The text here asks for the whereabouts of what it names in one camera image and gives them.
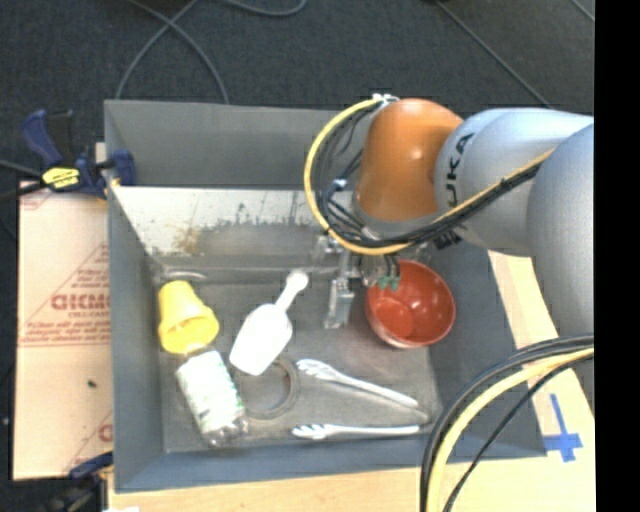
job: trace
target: gray robot arm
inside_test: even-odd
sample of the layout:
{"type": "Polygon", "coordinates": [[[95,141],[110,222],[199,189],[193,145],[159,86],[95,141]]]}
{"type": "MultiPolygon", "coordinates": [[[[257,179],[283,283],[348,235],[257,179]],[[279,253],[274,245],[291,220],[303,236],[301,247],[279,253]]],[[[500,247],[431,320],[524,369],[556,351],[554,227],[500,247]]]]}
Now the gray robot arm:
{"type": "Polygon", "coordinates": [[[551,150],[533,180],[456,228],[464,240],[530,256],[560,335],[594,329],[593,145],[589,116],[495,109],[463,122],[445,142],[434,186],[443,211],[551,150]]]}

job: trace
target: white bottle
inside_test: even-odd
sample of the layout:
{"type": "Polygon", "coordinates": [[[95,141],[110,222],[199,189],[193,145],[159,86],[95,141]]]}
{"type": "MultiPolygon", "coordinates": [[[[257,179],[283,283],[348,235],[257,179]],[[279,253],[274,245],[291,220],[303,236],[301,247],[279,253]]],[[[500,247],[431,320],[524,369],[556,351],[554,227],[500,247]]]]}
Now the white bottle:
{"type": "Polygon", "coordinates": [[[190,357],[176,378],[200,433],[212,446],[232,444],[248,432],[244,403],[217,351],[190,357]]]}

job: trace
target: white plastic spoon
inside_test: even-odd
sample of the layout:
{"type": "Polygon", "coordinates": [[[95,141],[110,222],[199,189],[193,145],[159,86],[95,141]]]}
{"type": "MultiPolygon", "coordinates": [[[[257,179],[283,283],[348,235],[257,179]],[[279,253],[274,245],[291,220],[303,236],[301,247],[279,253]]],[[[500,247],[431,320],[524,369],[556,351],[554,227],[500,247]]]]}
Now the white plastic spoon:
{"type": "Polygon", "coordinates": [[[293,270],[275,304],[262,304],[247,316],[229,354],[231,364],[249,375],[260,375],[269,367],[291,339],[287,309],[308,283],[306,272],[293,270]]]}

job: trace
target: cable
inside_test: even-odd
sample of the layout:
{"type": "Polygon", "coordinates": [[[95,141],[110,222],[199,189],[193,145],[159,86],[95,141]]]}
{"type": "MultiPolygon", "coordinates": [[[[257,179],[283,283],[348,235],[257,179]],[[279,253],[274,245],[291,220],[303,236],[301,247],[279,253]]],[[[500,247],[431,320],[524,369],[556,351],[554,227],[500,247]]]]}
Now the cable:
{"type": "Polygon", "coordinates": [[[498,424],[495,430],[487,438],[486,442],[482,445],[482,447],[480,448],[476,456],[471,461],[471,464],[465,471],[464,475],[462,475],[458,483],[455,485],[455,487],[451,491],[451,494],[449,494],[449,498],[447,499],[447,502],[444,508],[442,509],[442,512],[451,512],[451,509],[453,508],[453,504],[456,498],[458,497],[458,494],[460,494],[462,487],[466,483],[467,479],[471,476],[471,473],[473,472],[473,470],[480,463],[480,459],[482,458],[482,456],[493,444],[493,442],[498,438],[498,436],[504,431],[504,429],[509,425],[511,420],[515,418],[516,414],[518,413],[518,411],[520,411],[520,409],[522,409],[524,404],[526,404],[531,399],[531,397],[535,395],[545,384],[547,384],[551,379],[553,379],[560,373],[570,368],[574,368],[579,364],[592,359],[593,359],[593,355],[578,359],[574,362],[566,363],[562,366],[558,366],[554,370],[551,370],[549,373],[547,373],[544,377],[542,377],[524,394],[524,396],[518,401],[518,403],[514,407],[512,407],[509,413],[502,419],[502,421],[498,424]]]}
{"type": "Polygon", "coordinates": [[[460,429],[461,426],[464,428],[477,413],[477,411],[474,412],[474,409],[477,409],[478,406],[480,406],[481,409],[493,399],[492,397],[498,396],[501,392],[510,389],[520,382],[524,382],[524,380],[527,380],[530,376],[535,376],[544,373],[548,369],[553,369],[552,367],[556,365],[556,363],[563,364],[582,357],[587,353],[592,354],[593,339],[592,334],[571,336],[540,342],[525,349],[520,349],[504,361],[486,369],[476,377],[476,379],[465,386],[440,415],[427,443],[420,479],[420,510],[425,510],[427,503],[429,503],[427,510],[430,512],[435,510],[434,500],[437,503],[437,497],[434,498],[434,495],[437,495],[439,481],[441,479],[438,471],[441,471],[443,464],[446,463],[446,457],[443,462],[442,453],[446,452],[448,456],[452,448],[452,440],[455,442],[457,435],[459,435],[459,433],[456,434],[454,428],[460,429]],[[465,406],[465,404],[469,402],[470,396],[489,381],[508,374],[514,369],[520,368],[522,365],[534,362],[537,364],[520,370],[516,374],[502,378],[480,395],[470,406],[465,406]]]}
{"type": "MultiPolygon", "coordinates": [[[[166,16],[164,16],[163,14],[160,14],[158,11],[156,11],[155,9],[152,9],[151,7],[148,7],[146,5],[144,5],[143,3],[138,2],[138,0],[125,0],[126,2],[129,2],[130,4],[133,4],[137,7],[139,7],[140,9],[145,10],[146,12],[148,12],[149,14],[151,14],[152,16],[155,16],[156,18],[158,18],[159,20],[161,20],[162,22],[165,23],[165,25],[167,27],[172,28],[173,30],[175,30],[188,44],[189,46],[191,46],[191,48],[193,48],[195,50],[195,52],[198,54],[198,56],[203,60],[203,62],[205,63],[205,66],[207,66],[207,69],[209,70],[209,72],[213,75],[216,84],[218,86],[218,89],[220,90],[220,94],[222,95],[222,99],[224,101],[224,103],[229,103],[229,95],[227,93],[227,89],[224,86],[224,83],[222,82],[222,78],[220,77],[217,69],[215,68],[215,66],[211,63],[211,61],[209,60],[209,57],[207,57],[207,55],[204,53],[204,51],[202,50],[202,48],[200,48],[200,46],[198,46],[198,43],[196,43],[193,38],[187,34],[179,25],[177,25],[172,19],[167,18],[166,16]]],[[[189,8],[191,8],[191,6],[193,4],[195,4],[197,0],[192,0],[192,2],[187,6],[189,8]]],[[[144,53],[142,53],[142,56],[144,56],[144,54],[146,54],[146,52],[148,51],[149,48],[151,48],[151,46],[153,46],[153,44],[157,41],[157,39],[155,39],[151,45],[149,45],[148,48],[146,48],[146,50],[144,50],[144,53]]],[[[130,75],[131,72],[133,71],[133,69],[131,69],[131,71],[127,70],[128,74],[130,75]]],[[[118,92],[116,93],[116,98],[119,98],[120,95],[122,94],[122,90],[119,87],[118,88],[118,92]]]]}
{"type": "Polygon", "coordinates": [[[522,78],[509,64],[507,64],[491,47],[485,43],[480,36],[478,36],[473,30],[471,30],[460,18],[458,18],[447,6],[441,1],[436,0],[435,4],[442,9],[449,18],[451,18],[457,25],[464,30],[476,43],[478,43],[484,51],[486,51],[493,59],[500,64],[513,78],[515,78],[520,85],[522,85],[532,96],[534,96],[545,107],[551,108],[551,103],[546,100],[538,91],[529,85],[529,83],[522,78]]]}
{"type": "Polygon", "coordinates": [[[345,123],[359,122],[363,118],[363,112],[369,113],[374,107],[384,106],[385,103],[385,98],[374,96],[371,100],[357,103],[334,116],[314,139],[305,163],[304,189],[312,214],[327,233],[352,252],[371,256],[393,254],[410,245],[428,242],[451,232],[454,227],[462,224],[469,217],[475,215],[505,193],[533,178],[542,162],[553,151],[547,151],[530,160],[500,181],[478,192],[420,229],[386,239],[365,236],[363,230],[357,232],[345,231],[336,222],[336,220],[340,221],[341,219],[330,211],[327,197],[331,197],[335,191],[342,190],[346,186],[346,183],[343,183],[346,182],[343,177],[355,171],[360,162],[360,154],[356,155],[357,160],[356,158],[352,160],[353,165],[348,166],[341,176],[333,180],[324,194],[320,192],[324,188],[321,180],[327,172],[327,162],[331,161],[332,151],[335,149],[337,141],[342,138],[341,132],[343,133],[347,129],[345,123]]]}
{"type": "Polygon", "coordinates": [[[593,346],[593,335],[572,336],[568,338],[556,338],[546,342],[539,342],[524,349],[520,349],[504,361],[501,361],[482,372],[472,382],[465,386],[450,402],[447,409],[440,415],[434,425],[429,442],[424,452],[422,472],[420,480],[420,510],[424,510],[424,499],[427,493],[427,482],[430,474],[430,465],[435,458],[435,453],[441,444],[444,432],[453,423],[460,409],[469,401],[469,397],[477,389],[484,386],[490,380],[502,374],[519,368],[524,364],[535,362],[543,357],[551,355],[563,355],[575,353],[577,350],[593,346]]]}
{"type": "Polygon", "coordinates": [[[584,14],[587,18],[589,18],[594,23],[596,22],[596,17],[593,14],[591,14],[589,11],[587,11],[585,6],[582,5],[580,2],[578,2],[578,0],[571,0],[571,3],[575,5],[578,8],[578,10],[581,11],[582,14],[584,14]]]}
{"type": "Polygon", "coordinates": [[[269,11],[268,9],[254,7],[252,5],[248,5],[242,2],[237,2],[235,0],[221,0],[221,1],[225,4],[236,7],[240,10],[251,12],[253,14],[259,14],[261,16],[271,17],[271,18],[284,18],[287,16],[293,16],[294,14],[299,13],[307,5],[307,0],[301,0],[297,5],[295,5],[291,9],[284,9],[282,11],[269,11]]]}
{"type": "Polygon", "coordinates": [[[564,363],[575,361],[583,356],[588,356],[593,353],[593,349],[586,349],[578,352],[577,354],[569,354],[563,356],[550,357],[542,363],[520,370],[519,372],[506,377],[496,384],[491,386],[487,391],[482,393],[476,398],[460,415],[460,417],[451,425],[448,429],[447,435],[443,439],[438,448],[436,458],[433,462],[431,474],[427,486],[427,501],[426,510],[428,512],[435,512],[438,506],[439,490],[442,483],[442,477],[444,473],[444,467],[447,463],[449,454],[453,450],[453,447],[469,422],[482,410],[487,404],[500,396],[505,391],[526,382],[532,377],[536,377],[546,373],[549,370],[553,370],[564,363]]]}
{"type": "MultiPolygon", "coordinates": [[[[178,20],[180,18],[182,18],[182,16],[184,16],[198,2],[199,2],[199,0],[191,0],[191,2],[189,2],[182,9],[180,9],[178,14],[176,14],[173,18],[171,18],[171,21],[173,23],[177,23],[178,20]]],[[[158,39],[160,39],[165,34],[165,32],[167,30],[169,30],[169,28],[171,28],[171,26],[169,24],[165,24],[164,27],[162,27],[160,30],[158,30],[158,32],[156,32],[156,34],[151,39],[149,39],[149,41],[147,41],[147,44],[145,44],[142,47],[142,49],[138,52],[138,54],[131,61],[131,64],[129,64],[129,67],[127,68],[127,71],[125,72],[125,74],[123,75],[122,79],[120,80],[120,83],[118,84],[118,89],[117,89],[116,95],[115,95],[116,99],[120,99],[122,97],[122,91],[124,90],[125,86],[127,85],[127,82],[129,81],[129,78],[131,77],[131,74],[133,73],[135,68],[138,67],[138,64],[140,63],[140,61],[144,58],[144,56],[147,53],[149,53],[149,50],[153,47],[154,44],[156,44],[158,42],[158,39]]]]}
{"type": "Polygon", "coordinates": [[[409,244],[395,244],[395,245],[391,245],[389,247],[384,247],[384,248],[366,248],[366,247],[362,247],[357,244],[351,243],[348,240],[345,240],[343,237],[341,237],[336,231],[334,231],[334,229],[332,229],[332,227],[329,225],[329,223],[326,221],[326,219],[323,217],[322,213],[318,209],[318,204],[316,202],[316,198],[313,193],[313,188],[311,186],[311,170],[313,167],[314,160],[316,158],[316,154],[318,153],[318,150],[322,142],[333,131],[333,129],[336,126],[338,126],[340,123],[342,123],[342,121],[344,121],[345,119],[348,119],[349,116],[355,114],[356,112],[363,110],[365,108],[379,105],[381,101],[382,100],[380,98],[372,98],[372,99],[361,101],[360,103],[356,103],[355,105],[347,108],[346,110],[343,110],[338,115],[336,115],[333,119],[331,119],[322,128],[318,136],[315,138],[315,140],[311,144],[311,148],[309,149],[309,154],[305,162],[304,175],[303,175],[304,191],[305,191],[305,197],[307,198],[307,203],[309,203],[311,213],[316,218],[318,223],[322,226],[322,228],[326,230],[333,238],[336,239],[336,241],[338,241],[338,243],[340,243],[340,245],[344,246],[346,249],[349,249],[350,251],[356,252],[359,254],[367,254],[372,256],[381,255],[388,252],[397,252],[401,249],[404,249],[405,247],[408,247],[409,244]]]}
{"type": "MultiPolygon", "coordinates": [[[[155,16],[156,18],[161,19],[165,23],[165,25],[160,30],[158,30],[158,32],[156,32],[156,34],[153,37],[151,37],[151,39],[149,39],[149,41],[147,41],[147,43],[142,47],[142,49],[138,52],[138,54],[134,57],[134,59],[129,64],[129,67],[127,68],[125,74],[123,75],[122,79],[120,80],[120,83],[118,84],[118,89],[117,89],[116,94],[115,94],[115,98],[116,99],[120,99],[122,97],[122,92],[123,92],[127,82],[129,81],[129,78],[131,77],[131,74],[136,69],[136,67],[138,66],[140,61],[147,55],[147,53],[149,53],[149,50],[151,50],[151,48],[167,32],[167,30],[169,30],[169,28],[172,28],[173,30],[178,32],[178,34],[198,53],[200,58],[204,61],[205,66],[207,67],[207,70],[209,71],[209,73],[211,74],[213,79],[215,80],[216,86],[218,87],[218,89],[220,90],[220,93],[222,94],[224,103],[229,104],[229,95],[227,93],[227,90],[226,90],[226,87],[225,87],[225,85],[223,83],[223,80],[222,80],[220,74],[218,73],[218,70],[215,68],[215,66],[211,63],[211,61],[205,55],[205,53],[202,50],[202,48],[200,46],[198,46],[198,44],[195,41],[193,41],[193,39],[191,39],[189,37],[189,35],[186,34],[177,25],[178,20],[180,20],[185,14],[187,14],[187,12],[189,12],[191,10],[191,8],[194,7],[199,2],[199,0],[191,0],[182,9],[180,9],[180,11],[175,16],[173,16],[170,19],[164,17],[162,14],[158,13],[154,9],[152,9],[152,8],[146,6],[146,5],[140,4],[136,0],[125,0],[125,1],[127,1],[127,2],[129,2],[129,3],[133,4],[133,5],[141,8],[141,9],[144,9],[145,11],[149,12],[150,14],[155,16]]],[[[271,17],[271,18],[282,18],[282,17],[293,16],[294,14],[297,14],[302,9],[304,9],[306,7],[306,5],[307,5],[307,2],[308,2],[308,0],[300,0],[300,2],[297,5],[295,5],[294,7],[290,8],[290,9],[285,9],[285,10],[282,10],[282,11],[269,11],[267,9],[262,9],[262,8],[259,8],[259,7],[253,7],[253,6],[250,6],[250,5],[241,3],[241,2],[236,2],[236,1],[233,1],[233,0],[221,0],[221,1],[222,1],[222,3],[230,5],[231,7],[235,7],[236,9],[244,10],[244,11],[247,11],[247,12],[250,12],[250,13],[253,13],[253,14],[258,14],[260,16],[267,16],[267,17],[271,17]]]]}

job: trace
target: black cable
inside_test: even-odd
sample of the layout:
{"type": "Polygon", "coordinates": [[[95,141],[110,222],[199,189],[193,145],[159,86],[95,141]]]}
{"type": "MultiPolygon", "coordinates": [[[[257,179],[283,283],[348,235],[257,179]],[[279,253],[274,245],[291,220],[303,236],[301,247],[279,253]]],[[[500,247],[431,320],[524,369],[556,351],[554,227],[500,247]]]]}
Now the black cable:
{"type": "Polygon", "coordinates": [[[593,334],[581,336],[569,336],[541,342],[542,346],[537,344],[531,345],[525,349],[516,351],[506,360],[487,368],[480,373],[472,382],[467,384],[450,402],[445,411],[436,421],[422,459],[421,475],[420,475],[420,510],[425,509],[427,498],[427,483],[431,474],[431,464],[435,458],[440,443],[442,442],[446,431],[455,420],[464,405],[468,402],[469,397],[473,395],[480,387],[485,385],[492,379],[508,374],[514,369],[520,368],[522,365],[538,361],[543,358],[563,355],[575,352],[593,346],[593,334]]]}
{"type": "Polygon", "coordinates": [[[571,3],[576,6],[576,8],[582,12],[587,18],[589,18],[594,23],[596,22],[596,18],[593,14],[591,14],[584,5],[582,5],[578,0],[571,0],[571,3]]]}
{"type": "Polygon", "coordinates": [[[221,0],[221,1],[232,7],[236,7],[240,10],[247,11],[253,14],[259,14],[261,16],[268,16],[271,18],[284,18],[286,16],[293,16],[294,14],[299,13],[307,5],[307,0],[301,0],[297,5],[293,6],[290,9],[284,9],[282,11],[269,11],[268,9],[262,9],[260,7],[248,5],[243,2],[237,2],[235,0],[221,0]]]}
{"type": "MultiPolygon", "coordinates": [[[[229,95],[227,93],[227,89],[224,86],[224,83],[222,82],[222,78],[220,77],[218,70],[215,68],[215,66],[211,63],[211,61],[209,60],[209,57],[207,57],[207,55],[204,53],[204,51],[202,50],[202,48],[200,48],[200,46],[198,46],[198,43],[196,43],[193,38],[187,34],[178,24],[176,24],[172,19],[167,18],[165,15],[159,13],[158,11],[156,11],[155,9],[152,9],[151,7],[138,2],[138,0],[125,0],[126,2],[129,2],[130,4],[133,4],[137,7],[139,7],[140,9],[143,9],[144,11],[148,12],[149,14],[151,14],[152,16],[155,16],[156,18],[158,18],[160,21],[162,21],[163,23],[165,23],[165,25],[167,27],[172,28],[174,31],[176,31],[180,37],[182,37],[182,39],[184,39],[189,46],[191,46],[191,48],[193,48],[193,50],[195,50],[195,52],[198,54],[198,56],[203,60],[205,66],[207,67],[207,69],[209,70],[209,72],[213,75],[216,84],[218,86],[218,89],[220,90],[220,94],[222,95],[222,99],[224,101],[224,103],[229,103],[229,95]]],[[[193,0],[191,2],[191,4],[189,4],[187,7],[191,7],[193,4],[195,4],[197,0],[193,0]]],[[[155,43],[155,41],[153,41],[153,43],[151,43],[151,45],[144,51],[145,53],[148,51],[149,48],[151,48],[151,46],[153,46],[153,44],[155,43]]],[[[116,93],[116,98],[119,98],[120,95],[122,94],[122,91],[120,90],[120,88],[118,88],[118,92],[116,93]]]]}
{"type": "MultiPolygon", "coordinates": [[[[127,71],[125,72],[122,79],[120,80],[120,83],[118,84],[118,89],[115,95],[116,99],[120,99],[122,97],[122,92],[127,82],[129,81],[131,74],[136,69],[140,61],[145,57],[145,55],[147,55],[147,53],[149,53],[149,50],[151,50],[151,48],[167,32],[167,30],[171,28],[175,30],[187,42],[187,44],[189,44],[198,53],[200,58],[203,60],[205,66],[207,67],[207,70],[209,71],[214,81],[216,82],[216,86],[220,90],[224,103],[229,104],[229,95],[227,93],[227,89],[223,83],[223,80],[220,74],[218,73],[218,70],[211,63],[211,61],[206,56],[202,48],[198,46],[198,44],[186,32],[184,32],[184,30],[182,30],[177,25],[178,20],[180,20],[185,14],[187,14],[187,12],[189,12],[192,9],[192,7],[194,7],[199,2],[199,0],[191,0],[182,9],[180,9],[180,11],[172,18],[167,18],[162,14],[160,14],[159,12],[157,12],[156,10],[137,2],[136,0],[125,0],[125,1],[141,9],[144,9],[148,13],[152,14],[156,18],[163,21],[165,25],[160,30],[158,30],[158,32],[156,32],[156,34],[153,37],[151,37],[151,39],[149,39],[149,41],[147,41],[147,43],[143,46],[143,48],[138,52],[138,54],[134,57],[134,59],[129,64],[127,71]]],[[[233,0],[221,0],[221,1],[225,4],[230,5],[231,7],[235,7],[237,9],[241,9],[241,10],[250,12],[252,14],[258,14],[260,16],[267,16],[271,18],[281,18],[281,17],[287,17],[287,16],[292,16],[294,14],[297,14],[298,12],[300,12],[302,9],[306,7],[308,2],[308,0],[300,0],[300,2],[294,7],[292,7],[291,9],[285,9],[282,11],[269,11],[267,9],[253,7],[253,6],[250,6],[241,2],[236,2],[233,0]]]]}
{"type": "Polygon", "coordinates": [[[537,174],[538,169],[540,168],[540,164],[534,164],[527,169],[523,169],[522,172],[518,173],[515,176],[503,178],[496,187],[492,188],[479,198],[470,202],[459,211],[450,214],[440,219],[439,221],[434,221],[428,224],[426,227],[405,233],[400,236],[389,237],[385,239],[373,239],[364,236],[362,233],[354,234],[343,231],[341,229],[341,227],[331,218],[331,215],[328,212],[328,208],[326,208],[326,201],[324,200],[324,196],[331,195],[334,190],[337,190],[337,182],[336,180],[334,180],[333,183],[329,185],[329,189],[324,193],[324,195],[322,192],[320,192],[320,190],[322,190],[322,184],[318,183],[324,177],[324,174],[326,174],[328,171],[327,162],[330,158],[329,155],[331,155],[332,153],[332,149],[335,147],[336,140],[340,138],[340,133],[346,129],[349,123],[353,122],[353,117],[351,117],[347,121],[348,122],[343,122],[341,123],[341,125],[336,127],[336,129],[334,130],[334,135],[330,136],[330,139],[325,142],[325,145],[321,148],[320,154],[318,155],[315,169],[316,187],[319,187],[316,188],[316,203],[318,204],[320,213],[323,215],[323,217],[329,224],[329,227],[333,231],[335,231],[345,240],[357,243],[358,245],[361,245],[363,247],[381,248],[393,244],[418,244],[434,240],[442,235],[449,233],[453,228],[459,226],[468,218],[475,215],[480,210],[486,208],[487,206],[489,206],[489,204],[496,201],[498,198],[511,191],[513,188],[532,179],[537,174]]]}
{"type": "Polygon", "coordinates": [[[538,382],[536,382],[533,386],[531,386],[531,388],[529,388],[529,390],[522,396],[522,398],[518,401],[518,403],[511,408],[511,410],[502,419],[502,421],[498,424],[495,430],[489,435],[486,442],[482,445],[482,447],[480,448],[476,456],[471,461],[470,466],[467,468],[467,470],[462,475],[460,480],[458,480],[458,483],[455,485],[455,487],[451,491],[451,494],[449,494],[449,498],[447,499],[447,502],[444,508],[442,509],[442,512],[451,511],[451,509],[453,508],[453,504],[455,503],[455,500],[457,499],[458,495],[460,494],[460,491],[462,490],[462,487],[464,486],[468,478],[471,476],[471,473],[473,472],[473,470],[480,463],[480,459],[482,458],[482,456],[491,447],[491,445],[498,438],[498,436],[504,431],[504,429],[509,425],[509,423],[513,420],[513,418],[515,418],[516,414],[518,413],[518,411],[520,411],[520,409],[522,409],[524,404],[526,404],[529,400],[531,400],[531,397],[535,395],[538,391],[540,391],[540,389],[551,379],[553,379],[560,373],[570,368],[575,368],[579,364],[592,360],[593,357],[594,357],[593,355],[585,356],[583,358],[577,359],[576,361],[572,361],[570,363],[565,363],[562,366],[558,366],[557,368],[554,368],[549,373],[547,373],[540,380],[538,380],[538,382]]]}
{"type": "Polygon", "coordinates": [[[536,91],[529,83],[522,78],[509,64],[507,64],[502,57],[500,57],[491,47],[485,43],[480,36],[478,36],[471,28],[469,28],[458,16],[456,16],[443,2],[436,0],[435,4],[442,9],[449,18],[451,18],[462,30],[464,30],[469,37],[471,37],[476,43],[478,43],[484,51],[486,51],[498,64],[500,64],[507,73],[515,78],[520,85],[522,85],[532,96],[534,96],[540,103],[547,108],[552,108],[551,103],[545,99],[538,91],[536,91]]]}

